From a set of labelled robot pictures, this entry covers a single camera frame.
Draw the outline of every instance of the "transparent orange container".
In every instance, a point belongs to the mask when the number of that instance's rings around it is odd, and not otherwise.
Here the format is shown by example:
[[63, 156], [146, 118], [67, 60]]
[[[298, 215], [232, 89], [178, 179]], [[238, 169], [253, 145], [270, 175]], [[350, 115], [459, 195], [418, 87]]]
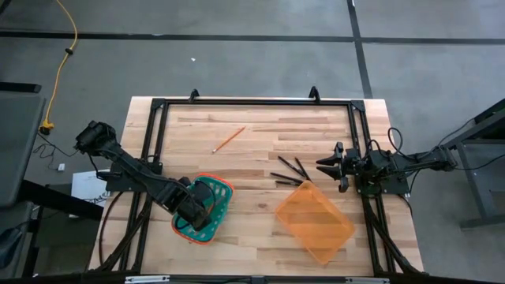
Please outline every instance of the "transparent orange container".
[[291, 193], [275, 214], [321, 264], [354, 234], [354, 224], [310, 181]]

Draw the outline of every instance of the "butcher block table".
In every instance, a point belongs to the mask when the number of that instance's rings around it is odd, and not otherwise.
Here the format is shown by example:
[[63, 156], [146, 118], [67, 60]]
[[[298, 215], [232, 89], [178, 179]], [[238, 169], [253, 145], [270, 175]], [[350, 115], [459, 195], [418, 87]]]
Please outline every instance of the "butcher block table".
[[[134, 157], [140, 157], [151, 100], [133, 97], [129, 106], [121, 145]], [[366, 99], [365, 106], [371, 138], [382, 149], [392, 150], [387, 140], [390, 122], [385, 101]], [[159, 125], [159, 116], [155, 125]], [[364, 148], [359, 116], [355, 117]], [[242, 133], [211, 153], [243, 126]], [[172, 216], [153, 205], [142, 274], [372, 276], [363, 207], [354, 181], [346, 193], [340, 193], [339, 182], [316, 169], [316, 160], [330, 156], [337, 141], [351, 148], [350, 138], [349, 118], [342, 106], [171, 105], [161, 155], [163, 175], [193, 179], [198, 173], [215, 174], [230, 182], [235, 192], [228, 214], [209, 245], [193, 244], [178, 236], [170, 226]], [[354, 235], [327, 265], [317, 263], [275, 217], [275, 209], [295, 188], [275, 184], [270, 172], [299, 178], [278, 161], [279, 155], [293, 164], [294, 157], [299, 158], [314, 184], [354, 223]], [[126, 192], [111, 210], [103, 236], [105, 258], [125, 233], [132, 197]], [[412, 265], [422, 270], [405, 201], [396, 195], [383, 195], [383, 202], [391, 238]], [[138, 234], [132, 242], [129, 265], [134, 260], [137, 238]], [[386, 267], [382, 241], [377, 246], [381, 264]], [[89, 267], [98, 265], [97, 241]]]

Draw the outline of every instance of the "wire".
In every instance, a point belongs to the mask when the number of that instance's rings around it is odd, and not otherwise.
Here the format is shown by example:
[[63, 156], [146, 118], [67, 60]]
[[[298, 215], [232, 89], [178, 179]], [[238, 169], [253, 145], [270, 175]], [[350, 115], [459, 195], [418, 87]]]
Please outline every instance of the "wire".
[[177, 217], [175, 217], [175, 222], [174, 222], [175, 223], [175, 229], [177, 229], [177, 230], [180, 231], [180, 230], [183, 230], [183, 229], [185, 229], [185, 228], [187, 228], [189, 226], [189, 222], [186, 222], [186, 224], [183, 225], [183, 226], [179, 226], [178, 225], [179, 221], [181, 221], [181, 216], [178, 215]]
[[483, 167], [485, 167], [485, 166], [487, 166], [487, 165], [489, 165], [489, 164], [491, 164], [491, 163], [495, 162], [496, 160], [498, 160], [498, 159], [500, 159], [500, 158], [502, 158], [502, 157], [505, 157], [505, 154], [499, 155], [498, 157], [496, 157], [496, 158], [492, 159], [491, 161], [489, 161], [489, 162], [487, 162], [487, 163], [485, 163], [485, 164], [483, 164], [483, 165], [480, 165], [480, 166], [474, 167], [474, 168], [469, 168], [469, 169], [465, 169], [465, 168], [463, 168], [463, 169], [462, 169], [462, 168], [455, 168], [455, 170], [479, 170], [479, 169], [481, 169], [481, 168], [483, 168]]
[[76, 23], [73, 21], [72, 15], [70, 15], [69, 11], [64, 7], [64, 5], [59, 1], [56, 0], [56, 2], [60, 5], [62, 10], [65, 12], [66, 16], [69, 18], [70, 22], [72, 23], [73, 26], [73, 42], [72, 45], [65, 49], [65, 57], [63, 58], [62, 62], [60, 63], [60, 66], [58, 67], [58, 71], [56, 72], [56, 80], [54, 81], [54, 88], [53, 88], [53, 95], [50, 98], [49, 105], [47, 106], [46, 110], [46, 118], [43, 121], [42, 127], [52, 129], [54, 128], [54, 124], [49, 122], [49, 114], [51, 113], [51, 107], [53, 106], [53, 101], [54, 98], [56, 97], [56, 91], [58, 90], [58, 82], [60, 79], [60, 73], [62, 72], [62, 68], [65, 65], [67, 59], [69, 59], [69, 56], [73, 54], [73, 48], [77, 44], [77, 26]]
[[421, 170], [417, 170], [416, 173], [414, 174], [414, 176], [412, 177], [412, 181], [410, 182], [410, 191], [409, 191], [409, 193], [412, 193], [413, 183], [416, 181], [417, 174], [419, 174], [420, 171]]
[[46, 141], [46, 143], [48, 143], [50, 146], [54, 147], [56, 150], [60, 151], [63, 155], [67, 156], [67, 157], [72, 157], [73, 155], [77, 154], [77, 152], [79, 150], [76, 150], [74, 153], [72, 154], [67, 154], [66, 152], [64, 152], [62, 149], [58, 148], [58, 146], [52, 144], [46, 137], [40, 135], [40, 133], [37, 133], [37, 135], [42, 138], [44, 141]]
[[95, 172], [96, 172], [96, 174], [95, 174], [95, 175], [96, 175], [96, 178], [98, 178], [99, 180], [102, 180], [102, 181], [107, 181], [106, 179], [104, 179], [103, 177], [100, 177], [100, 176], [98, 175], [98, 173], [99, 173], [98, 168], [96, 167], [95, 161], [93, 161], [93, 158], [92, 158], [92, 156], [91, 156], [91, 155], [89, 155], [89, 153], [88, 153], [88, 157], [89, 157], [89, 162], [91, 162], [91, 163], [92, 163], [93, 168], [95, 169]]
[[413, 216], [413, 214], [412, 214], [412, 206], [410, 205], [410, 202], [402, 194], [398, 194], [398, 197], [400, 197], [401, 199], [403, 199], [403, 201], [405, 201], [405, 203], [409, 207], [410, 216]]
[[58, 213], [62, 213], [62, 212], [61, 212], [61, 211], [56, 211], [55, 213], [53, 213], [53, 214], [51, 214], [51, 215], [49, 215], [49, 216], [43, 217], [43, 218], [41, 218], [41, 219], [29, 219], [28, 221], [21, 222], [21, 223], [19, 223], [19, 224], [15, 225], [15, 226], [10, 227], [9, 229], [15, 229], [15, 228], [17, 228], [17, 227], [19, 227], [19, 226], [23, 226], [24, 224], [26, 224], [26, 223], [30, 223], [30, 222], [32, 222], [32, 221], [36, 221], [36, 220], [41, 221], [41, 220], [49, 219], [49, 218], [51, 218], [51, 217], [55, 216], [55, 215], [56, 215], [56, 214], [58, 214]]
[[451, 133], [447, 134], [444, 138], [442, 138], [442, 140], [440, 140], [440, 142], [437, 144], [437, 147], [439, 147], [439, 146], [442, 144], [442, 142], [443, 142], [444, 140], [446, 140], [447, 138], [449, 138], [449, 136], [451, 136], [451, 135], [455, 134], [456, 132], [458, 132], [459, 130], [463, 129], [465, 126], [467, 126], [467, 125], [468, 125], [468, 124], [469, 124], [472, 120], [473, 120], [473, 118], [469, 119], [469, 120], [468, 120], [467, 122], [465, 122], [465, 124], [464, 124], [464, 125], [462, 125], [460, 128], [458, 128], [458, 129], [456, 129], [455, 131], [453, 131], [453, 132], [451, 132]]
[[[400, 146], [396, 147], [395, 143], [393, 143], [393, 138], [391, 137], [391, 130], [394, 130], [396, 131], [396, 133], [400, 136]], [[391, 144], [391, 146], [396, 150], [396, 153], [398, 153], [399, 155], [403, 156], [404, 158], [407, 158], [407, 159], [413, 159], [405, 154], [402, 153], [402, 147], [403, 147], [403, 135], [402, 135], [402, 132], [400, 130], [398, 130], [397, 128], [395, 127], [390, 127], [388, 130], [387, 130], [387, 139], [389, 140], [389, 143]]]
[[376, 144], [377, 146], [377, 150], [379, 150], [379, 153], [384, 157], [384, 158], [389, 158], [388, 155], [390, 155], [391, 153], [390, 152], [387, 152], [387, 151], [384, 151], [380, 148], [380, 145], [379, 145], [379, 142], [377, 142], [377, 140], [375, 139], [371, 139], [368, 144], [366, 145], [366, 152], [365, 152], [365, 158], [368, 157], [368, 155], [370, 154], [369, 151], [370, 150], [373, 150], [372, 148], [372, 142]]
[[103, 222], [102, 222], [102, 226], [100, 227], [100, 234], [98, 237], [98, 257], [99, 257], [100, 265], [103, 265], [103, 246], [102, 246], [103, 231], [104, 231], [103, 228], [105, 228], [105, 223], [107, 222], [107, 219], [109, 218], [110, 210], [112, 209], [114, 204], [116, 204], [116, 202], [118, 202], [118, 199], [121, 195], [123, 195], [123, 192], [118, 193], [117, 196], [115, 196], [113, 198], [113, 200], [110, 202], [109, 207], [107, 208], [107, 211], [105, 212], [105, 215], [103, 216]]
[[[74, 156], [75, 154], [77, 154], [77, 152], [79, 150], [76, 150], [74, 153], [72, 154], [67, 154], [66, 152], [64, 152], [62, 149], [58, 148], [58, 146], [52, 144], [48, 139], [46, 139], [44, 136], [40, 135], [39, 133], [37, 133], [37, 135], [39, 137], [41, 137], [44, 141], [46, 141], [46, 143], [44, 144], [41, 144], [39, 145], [37, 148], [33, 149], [32, 151], [32, 154], [37, 154], [39, 153], [39, 158], [41, 159], [46, 159], [46, 158], [50, 158], [50, 162], [47, 164], [47, 168], [50, 169], [50, 170], [58, 170], [58, 168], [53, 168], [51, 167], [51, 165], [53, 164], [53, 161], [54, 161], [54, 153], [56, 152], [56, 150], [60, 151], [63, 155], [67, 156], [67, 157], [72, 157]], [[46, 150], [49, 148], [49, 147], [52, 147], [52, 150], [50, 150], [50, 152], [48, 154], [44, 154], [46, 152]]]

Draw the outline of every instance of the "green basket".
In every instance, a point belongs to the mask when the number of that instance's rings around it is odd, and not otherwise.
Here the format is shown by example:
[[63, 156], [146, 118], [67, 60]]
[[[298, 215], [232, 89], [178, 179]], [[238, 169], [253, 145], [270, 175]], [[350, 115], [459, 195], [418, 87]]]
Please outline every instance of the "green basket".
[[[201, 181], [208, 185], [215, 194], [215, 205], [211, 210], [211, 224], [207, 225], [200, 231], [195, 231], [191, 225], [189, 225], [183, 218], [178, 218], [178, 214], [174, 214], [172, 218], [172, 229], [175, 233], [181, 235], [183, 238], [195, 242], [197, 244], [205, 245], [212, 241], [215, 233], [218, 230], [219, 225], [224, 220], [224, 216], [228, 212], [228, 204], [230, 203], [231, 197], [234, 193], [233, 186], [220, 179], [219, 177], [210, 174], [200, 174], [195, 178], [194, 182], [188, 186], [188, 190], [191, 192], [194, 190], [195, 183]], [[204, 206], [209, 208], [212, 205], [212, 196], [204, 200]]]

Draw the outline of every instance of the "concrete floor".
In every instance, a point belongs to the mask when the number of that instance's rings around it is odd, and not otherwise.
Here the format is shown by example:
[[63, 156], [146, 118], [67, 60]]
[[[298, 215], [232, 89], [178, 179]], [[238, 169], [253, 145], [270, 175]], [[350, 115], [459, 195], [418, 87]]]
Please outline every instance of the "concrete floor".
[[[84, 32], [352, 35], [345, 0], [63, 3]], [[500, 0], [355, 0], [355, 4], [363, 36], [505, 37], [505, 2]], [[0, 16], [0, 28], [71, 31], [53, 0], [13, 1]], [[40, 95], [49, 99], [69, 44], [65, 39], [2, 38], [0, 79], [41, 84]], [[505, 46], [365, 44], [364, 51], [373, 98], [386, 99], [391, 124], [405, 137], [406, 152], [429, 149], [504, 97]], [[50, 140], [71, 151], [75, 136], [90, 120], [106, 121], [121, 134], [134, 95], [188, 95], [198, 88], [202, 95], [305, 97], [312, 85], [324, 97], [363, 98], [354, 44], [80, 40], [62, 73], [51, 114], [56, 129]], [[28, 179], [68, 183], [72, 172], [92, 169], [82, 155], [71, 159], [58, 155], [56, 160], [66, 164], [65, 173], [48, 170], [47, 160], [32, 157]], [[412, 204], [428, 273], [505, 281], [505, 226], [473, 231], [458, 227], [462, 220], [477, 217], [463, 172], [422, 172]], [[89, 256], [86, 248], [75, 249]], [[56, 271], [78, 269], [77, 265]]]

